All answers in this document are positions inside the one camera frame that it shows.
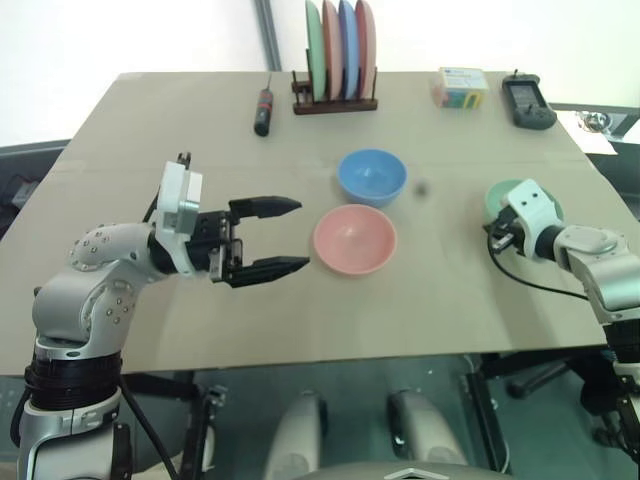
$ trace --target small box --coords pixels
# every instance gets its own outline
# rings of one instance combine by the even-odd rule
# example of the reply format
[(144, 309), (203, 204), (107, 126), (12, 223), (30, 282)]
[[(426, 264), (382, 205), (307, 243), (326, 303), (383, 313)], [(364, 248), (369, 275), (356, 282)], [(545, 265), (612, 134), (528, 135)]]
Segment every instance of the small box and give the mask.
[(484, 72), (477, 68), (440, 68), (434, 99), (440, 107), (478, 108), (489, 91)]

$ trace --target screwdriver handle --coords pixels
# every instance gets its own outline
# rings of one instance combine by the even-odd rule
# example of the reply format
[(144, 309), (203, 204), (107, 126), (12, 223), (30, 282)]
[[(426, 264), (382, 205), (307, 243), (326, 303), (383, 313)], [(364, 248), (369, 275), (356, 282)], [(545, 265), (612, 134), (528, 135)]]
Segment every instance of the screwdriver handle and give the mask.
[(269, 134), (269, 124), (271, 123), (271, 110), (273, 109), (273, 93), (269, 88), (260, 91), (258, 97), (258, 107), (256, 108), (256, 119), (253, 123), (253, 130), (261, 137)]

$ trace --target pink bowl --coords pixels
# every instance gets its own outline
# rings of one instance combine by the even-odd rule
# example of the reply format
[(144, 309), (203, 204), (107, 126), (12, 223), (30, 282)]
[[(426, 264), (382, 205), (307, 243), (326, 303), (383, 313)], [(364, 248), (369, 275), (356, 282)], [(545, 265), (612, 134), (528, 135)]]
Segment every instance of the pink bowl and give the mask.
[(396, 249), (396, 229), (380, 210), (366, 205), (334, 208), (313, 232), (318, 256), (333, 270), (365, 275), (381, 268)]

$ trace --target blue bowl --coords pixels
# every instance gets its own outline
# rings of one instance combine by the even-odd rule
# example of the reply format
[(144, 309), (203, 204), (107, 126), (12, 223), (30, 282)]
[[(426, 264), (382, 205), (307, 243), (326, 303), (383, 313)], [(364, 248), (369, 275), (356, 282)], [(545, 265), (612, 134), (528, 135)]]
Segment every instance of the blue bowl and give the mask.
[(384, 150), (357, 150), (340, 162), (338, 181), (350, 201), (381, 208), (404, 188), (407, 167)]

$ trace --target bowl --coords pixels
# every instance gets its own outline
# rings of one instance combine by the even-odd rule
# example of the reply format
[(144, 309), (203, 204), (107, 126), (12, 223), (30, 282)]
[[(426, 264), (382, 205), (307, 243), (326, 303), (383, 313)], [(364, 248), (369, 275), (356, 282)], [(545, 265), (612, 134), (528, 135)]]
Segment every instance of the bowl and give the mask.
[(407, 167), (384, 150), (357, 150), (340, 162), (338, 181), (350, 201), (381, 208), (404, 188)]
[(332, 270), (366, 275), (382, 268), (395, 252), (396, 229), (380, 210), (366, 205), (343, 205), (318, 222), (313, 246)]
[[(489, 224), (496, 218), (498, 218), (498, 213), (504, 208), (500, 201), (507, 193), (516, 188), (520, 184), (520, 182), (522, 182), (522, 180), (504, 180), (502, 182), (496, 183), (487, 191), (484, 196), (485, 224)], [(564, 220), (564, 211), (562, 210), (560, 203), (546, 189), (543, 188), (542, 191), (556, 205), (556, 214), (558, 215), (558, 218), (560, 220)]]

